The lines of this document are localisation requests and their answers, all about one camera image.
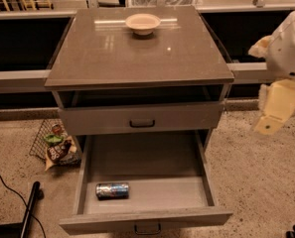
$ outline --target black pole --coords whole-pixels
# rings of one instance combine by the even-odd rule
[[[34,207],[36,204],[36,200],[38,199],[39,188],[40,188],[40,183],[38,181],[35,181],[32,186],[32,189],[31,189],[31,193],[30,193],[28,204],[27,204],[25,216],[22,221],[23,225],[22,225],[20,238],[27,238],[28,237],[28,231],[29,231],[29,227],[30,227],[30,223],[31,223],[31,217],[32,217],[32,213],[33,213],[33,210],[34,210]]]

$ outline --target open drawer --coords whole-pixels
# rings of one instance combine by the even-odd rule
[[[71,135],[97,135],[216,128],[219,102],[60,109]]]
[[[231,212],[216,207],[202,140],[195,131],[87,136],[70,234],[222,225]],[[98,200],[101,182],[128,182],[126,199]]]

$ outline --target aluminum can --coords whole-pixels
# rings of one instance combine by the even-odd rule
[[[121,183],[99,183],[96,186],[96,196],[98,199],[126,198],[129,195],[129,185],[127,182]]]
[[[60,124],[54,124],[51,130],[55,135],[61,135],[63,131]]]

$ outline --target mesh basket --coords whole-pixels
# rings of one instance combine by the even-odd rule
[[[60,119],[45,119],[42,122],[40,129],[38,131],[38,134],[35,138],[35,141],[31,147],[31,150],[29,153],[30,156],[37,157],[44,163],[46,162],[45,154],[46,154],[48,145],[45,142],[44,137],[52,133],[52,127],[55,124],[61,125],[62,129],[65,131],[65,127]],[[80,156],[79,156],[79,153],[76,152],[76,154],[68,155],[67,158],[61,159],[59,161],[59,166],[65,166],[65,165],[75,166],[75,165],[79,165],[79,163],[80,163]]]

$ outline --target food packet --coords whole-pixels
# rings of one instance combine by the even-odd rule
[[[71,137],[67,137],[63,142],[58,145],[51,146],[47,148],[46,151],[46,171],[57,165],[62,158],[64,158],[70,150],[70,147],[73,144],[73,140]]]
[[[60,135],[48,134],[44,137],[44,141],[47,143],[49,147],[53,147],[59,143],[61,143],[65,138]]]
[[[80,163],[80,155],[77,151],[74,141],[70,146],[69,152],[62,159],[60,159],[60,165],[78,165]]]

